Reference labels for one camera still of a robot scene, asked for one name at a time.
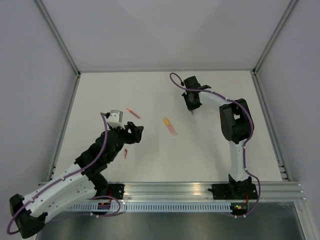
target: gray wall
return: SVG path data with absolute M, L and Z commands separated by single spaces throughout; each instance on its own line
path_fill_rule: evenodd
M 250 68 L 290 0 L 43 0 L 79 69 Z
M 320 1 L 300 1 L 258 75 L 288 171 L 320 228 Z
M 0 239 L 17 240 L 9 198 L 46 178 L 75 76 L 33 1 L 0 1 L 0 33 Z

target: cable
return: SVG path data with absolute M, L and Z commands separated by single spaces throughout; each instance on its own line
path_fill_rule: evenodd
M 118 199 L 116 199 L 115 197 L 113 196 L 109 196 L 109 195 L 103 195 L 103 196 L 95 196 L 95 197 L 92 197 L 92 198 L 89 198 L 90 200 L 93 200 L 93 199 L 102 199 L 102 198 L 108 198 L 110 200 L 115 200 L 115 202 L 118 204 L 118 209 L 111 213 L 111 214 L 105 214 L 105 215 L 94 215 L 94 214 L 91 214 L 91 213 L 80 213 L 80 214 L 77 214 L 77 215 L 72 215 L 72 216 L 67 216 L 67 217 L 61 217 L 61 218 L 54 218 L 52 219 L 51 221 L 61 221 L 61 220 L 67 220 L 67 219 L 71 219 L 71 218 L 75 218 L 75 217 L 82 217 L 82 216 L 93 216 L 93 217 L 97 217 L 100 218 L 100 217 L 113 217 L 113 216 L 116 216 L 118 215 L 118 212 L 121 210 L 121 203 Z
M 92 198 L 90 198 L 90 199 L 93 200 L 93 199 L 101 199 L 101 198 L 109 198 L 109 199 L 115 200 L 119 207 L 118 207 L 118 209 L 117 209 L 115 212 L 113 212 L 113 213 L 111 213 L 111 214 L 98 215 L 98 216 L 99 216 L 99 217 L 113 217 L 113 216 L 117 215 L 117 213 L 121 210 L 121 203 L 120 203 L 120 201 L 119 201 L 118 199 L 116 199 L 115 197 L 113 197 L 113 196 L 107 196 L 107 195 L 105 195 L 105 196 L 94 196 L 94 197 L 92 197 Z
M 107 121 L 106 121 L 106 118 L 105 118 L 105 114 L 102 113 L 102 112 L 100 112 L 100 115 L 101 115 L 102 120 L 103 120 L 103 123 L 104 123 L 104 132 L 105 132 L 105 133 L 104 133 L 104 140 L 103 140 L 103 144 L 102 144 L 102 147 L 101 147 L 100 152 L 98 153 L 98 155 L 95 157 L 95 159 L 94 159 L 91 163 L 89 163 L 87 166 L 85 166 L 85 167 L 83 167 L 83 168 L 81 168 L 81 169 L 79 169 L 79 170 L 77 170 L 77 171 L 74 171 L 74 172 L 71 172 L 71 173 L 65 175 L 65 176 L 64 176 L 65 179 L 67 179 L 67 178 L 69 178 L 69 177 L 71 177 L 71 176 L 73 176 L 73 175 L 75 175 L 75 174 L 77 174 L 77 173 L 80 173 L 80 172 L 86 170 L 87 168 L 91 167 L 91 166 L 100 158 L 100 156 L 101 156 L 102 153 L 104 152 L 105 147 L 106 147 L 106 144 L 107 144 L 107 138 L 108 138 L 108 125 L 107 125 Z M 63 180 L 62 180 L 61 178 L 59 178 L 59 179 L 57 179 L 56 181 L 50 183 L 48 186 L 44 187 L 41 191 L 39 191 L 36 195 L 34 195 L 32 199 L 36 199 L 36 198 L 39 197 L 41 194 L 43 194 L 45 191 L 47 191 L 48 189 L 50 189 L 52 186 L 60 183 L 61 181 L 63 181 Z M 10 220 L 10 222 L 9 222 L 7 228 L 6 228 L 6 233 L 7 233 L 8 235 L 14 235 L 14 234 L 19 233 L 19 230 L 11 232 L 11 231 L 10 231 L 11 225 L 12 225 L 12 223 L 15 221 L 15 219 L 17 218 L 17 216 L 21 213 L 21 211 L 22 211 L 23 209 L 25 209 L 31 202 L 32 202 L 32 201 L 30 201 L 30 200 L 27 201 L 27 202 L 26 202 L 22 207 L 20 207 L 20 209 L 13 215 L 13 217 L 11 218 L 11 220 Z
M 244 114 L 247 116 L 248 120 L 249 120 L 249 123 L 250 123 L 250 135 L 249 137 L 244 141 L 242 147 L 243 147 L 243 168 L 244 168 L 244 171 L 249 175 L 251 176 L 252 178 L 256 179 L 257 183 L 258 183 L 258 189 L 259 189 L 259 193 L 258 193 L 258 198 L 256 200 L 256 202 L 254 203 L 253 207 L 250 209 L 250 211 L 248 211 L 246 213 L 246 215 L 249 215 L 250 213 L 252 213 L 252 211 L 256 208 L 259 200 L 260 200 L 260 196 L 261 196 L 261 183 L 260 183 L 260 180 L 257 176 L 253 175 L 252 173 L 250 173 L 248 170 L 246 170 L 247 168 L 247 163 L 246 163 L 246 144 L 247 142 L 252 138 L 253 134 L 254 134 L 254 123 L 253 123 L 253 120 L 250 116 L 250 114 L 248 113 L 248 111 L 244 108 L 244 106 L 242 106 L 240 103 L 238 103 L 237 101 L 235 100 L 231 100 L 231 99 L 227 99 L 226 97 L 224 97 L 223 95 L 215 92 L 215 91 L 211 91 L 211 90 L 206 90 L 206 89 L 189 89 L 189 88 L 185 88 L 185 87 L 182 87 L 180 86 L 178 83 L 176 83 L 173 78 L 172 78 L 172 75 L 175 75 L 179 80 L 180 82 L 182 82 L 182 79 L 181 77 L 176 74 L 175 72 L 171 72 L 169 77 L 170 77 L 170 80 L 173 82 L 174 85 L 176 85 L 178 88 L 182 89 L 182 90 L 185 90 L 185 91 L 190 91 L 190 92 L 205 92 L 205 93 L 210 93 L 210 94 L 213 94 L 213 95 L 216 95 L 218 97 L 220 97 L 221 99 L 227 101 L 227 102 L 230 102 L 230 103 L 234 103 L 236 104 L 237 106 L 239 106 L 239 108 L 241 108 L 241 110 L 244 112 Z M 237 216 L 238 218 L 243 218 L 244 216 L 243 215 L 239 215 Z

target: orange marker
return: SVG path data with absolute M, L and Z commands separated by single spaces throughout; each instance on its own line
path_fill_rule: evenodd
M 134 111 L 132 111 L 130 108 L 126 108 L 128 111 L 129 111 L 129 113 L 131 113 L 133 116 L 135 116 L 137 119 L 140 119 L 141 117 L 138 115 L 138 114 L 136 114 Z
M 172 127 L 170 121 L 168 118 L 164 118 L 163 119 L 164 124 L 166 125 L 166 127 L 168 128 L 169 132 L 171 133 L 172 136 L 176 136 L 177 132 L 174 130 L 174 128 Z

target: robotic arm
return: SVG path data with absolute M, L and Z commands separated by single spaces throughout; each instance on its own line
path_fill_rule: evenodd
M 201 86 L 195 76 L 184 80 L 183 85 L 190 89 L 182 94 L 189 111 L 193 111 L 201 105 L 207 105 L 214 110 L 219 110 L 221 130 L 229 143 L 231 158 L 229 183 L 213 184 L 212 189 L 209 189 L 213 194 L 213 198 L 216 200 L 245 200 L 247 195 L 250 199 L 257 199 L 256 185 L 252 183 L 251 176 L 248 175 L 244 168 L 243 145 L 253 129 L 251 129 L 248 116 L 238 104 L 242 105 L 250 115 L 247 102 L 241 98 L 236 100 L 238 104 L 230 103 L 224 97 L 212 94 L 210 86 Z
M 124 144 L 140 142 L 144 127 L 135 126 L 133 122 L 123 125 L 123 112 L 118 110 L 112 110 L 103 117 L 108 119 L 110 130 L 107 132 L 103 152 L 94 164 L 90 165 L 104 145 L 105 131 L 64 173 L 32 193 L 25 196 L 16 194 L 10 198 L 12 216 L 22 209 L 14 219 L 22 238 L 35 235 L 57 214 L 77 202 L 108 195 L 109 184 L 100 172 L 114 161 Z M 45 191 L 41 195 L 35 197 L 43 190 Z

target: white table surface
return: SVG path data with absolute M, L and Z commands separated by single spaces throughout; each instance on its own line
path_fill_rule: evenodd
M 247 167 L 261 181 L 281 181 L 278 163 L 249 71 L 177 72 L 184 80 L 196 76 L 229 99 L 244 98 L 255 130 L 247 144 Z M 220 182 L 228 181 L 229 144 L 221 132 L 219 112 L 201 106 L 192 115 L 183 90 L 169 72 L 83 73 L 54 175 L 61 174 L 104 131 L 100 112 L 124 112 L 123 121 L 144 126 L 138 144 L 125 145 L 102 172 L 109 182 Z M 130 114 L 132 109 L 141 119 Z M 172 137 L 163 118 L 177 132 Z

